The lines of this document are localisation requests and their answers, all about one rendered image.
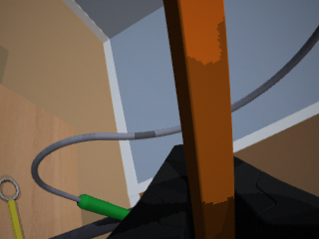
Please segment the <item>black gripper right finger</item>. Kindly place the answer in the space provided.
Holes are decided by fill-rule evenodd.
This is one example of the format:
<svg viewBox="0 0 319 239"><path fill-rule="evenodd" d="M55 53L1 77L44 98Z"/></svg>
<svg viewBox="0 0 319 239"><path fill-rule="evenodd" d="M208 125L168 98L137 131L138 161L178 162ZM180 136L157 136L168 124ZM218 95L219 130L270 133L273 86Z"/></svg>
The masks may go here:
<svg viewBox="0 0 319 239"><path fill-rule="evenodd" d="M234 157L235 239L319 239L319 196Z"/></svg>

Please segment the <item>grey loop with yellow handle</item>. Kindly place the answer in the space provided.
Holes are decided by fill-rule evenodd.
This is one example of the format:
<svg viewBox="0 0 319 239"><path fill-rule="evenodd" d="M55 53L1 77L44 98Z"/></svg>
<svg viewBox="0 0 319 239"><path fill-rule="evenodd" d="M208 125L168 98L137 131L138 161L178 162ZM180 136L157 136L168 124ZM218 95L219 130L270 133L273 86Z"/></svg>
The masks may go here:
<svg viewBox="0 0 319 239"><path fill-rule="evenodd" d="M11 219L12 219L13 234L15 234L15 239L23 239L23 235L21 235L20 223L19 223L19 220L17 220L17 212L16 212L16 206L15 206L15 199L17 198L17 196L19 196L19 192L20 192L19 184L17 184L15 180L11 178L0 179L0 183L3 182L3 180L11 180L11 182L15 184L15 187L16 187L15 198L5 198L5 196L3 196L3 192L1 192L1 188L0 188L0 196L4 200L8 200L7 202L8 210L9 210L9 215L11 215Z"/></svg>

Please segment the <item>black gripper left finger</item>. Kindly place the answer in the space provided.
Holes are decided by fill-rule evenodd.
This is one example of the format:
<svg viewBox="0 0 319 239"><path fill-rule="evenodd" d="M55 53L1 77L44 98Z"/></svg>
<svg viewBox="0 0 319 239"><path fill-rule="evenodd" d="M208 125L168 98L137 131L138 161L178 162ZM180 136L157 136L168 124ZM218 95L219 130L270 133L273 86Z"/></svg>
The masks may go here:
<svg viewBox="0 0 319 239"><path fill-rule="evenodd" d="M107 239L195 239L183 144L175 144L135 208Z"/></svg>

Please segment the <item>orange rectangular handle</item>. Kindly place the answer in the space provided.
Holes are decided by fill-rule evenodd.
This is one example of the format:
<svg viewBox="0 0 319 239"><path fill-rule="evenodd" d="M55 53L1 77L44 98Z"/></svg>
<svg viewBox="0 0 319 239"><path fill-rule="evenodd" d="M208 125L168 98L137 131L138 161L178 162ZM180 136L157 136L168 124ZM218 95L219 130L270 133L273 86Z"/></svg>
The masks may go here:
<svg viewBox="0 0 319 239"><path fill-rule="evenodd" d="M223 0L162 0L195 239L235 239Z"/></svg>

